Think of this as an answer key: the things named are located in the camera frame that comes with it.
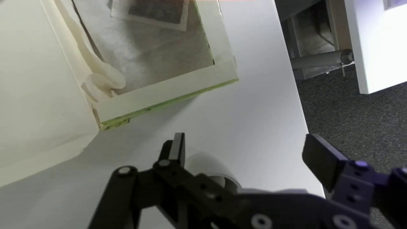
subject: gray pipe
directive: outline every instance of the gray pipe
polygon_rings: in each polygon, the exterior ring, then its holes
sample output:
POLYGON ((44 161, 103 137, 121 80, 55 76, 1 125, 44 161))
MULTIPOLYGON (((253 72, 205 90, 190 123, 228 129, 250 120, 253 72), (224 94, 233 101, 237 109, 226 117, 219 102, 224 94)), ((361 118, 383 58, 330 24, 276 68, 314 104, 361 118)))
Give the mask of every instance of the gray pipe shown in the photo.
POLYGON ((353 51, 344 49, 305 57, 292 58, 293 69, 346 65, 353 62, 353 51))

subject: white panel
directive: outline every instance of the white panel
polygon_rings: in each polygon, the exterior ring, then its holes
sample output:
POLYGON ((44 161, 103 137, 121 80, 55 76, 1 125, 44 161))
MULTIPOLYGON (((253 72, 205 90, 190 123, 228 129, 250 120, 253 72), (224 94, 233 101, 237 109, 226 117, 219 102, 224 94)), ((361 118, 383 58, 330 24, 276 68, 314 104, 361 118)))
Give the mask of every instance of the white panel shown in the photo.
POLYGON ((407 81, 407 5, 346 0, 359 90, 370 94, 407 81))

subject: gray carpet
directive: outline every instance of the gray carpet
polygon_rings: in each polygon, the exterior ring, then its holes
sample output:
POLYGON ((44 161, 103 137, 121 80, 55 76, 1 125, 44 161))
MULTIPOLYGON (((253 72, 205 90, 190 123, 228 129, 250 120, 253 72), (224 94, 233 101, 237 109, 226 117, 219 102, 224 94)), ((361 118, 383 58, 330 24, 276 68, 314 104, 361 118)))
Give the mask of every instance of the gray carpet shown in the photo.
MULTIPOLYGON (((339 69, 298 81, 297 88, 310 133, 378 172, 407 167, 407 83, 361 95, 353 65, 345 77, 339 69)), ((375 209, 372 223, 393 228, 375 209)))

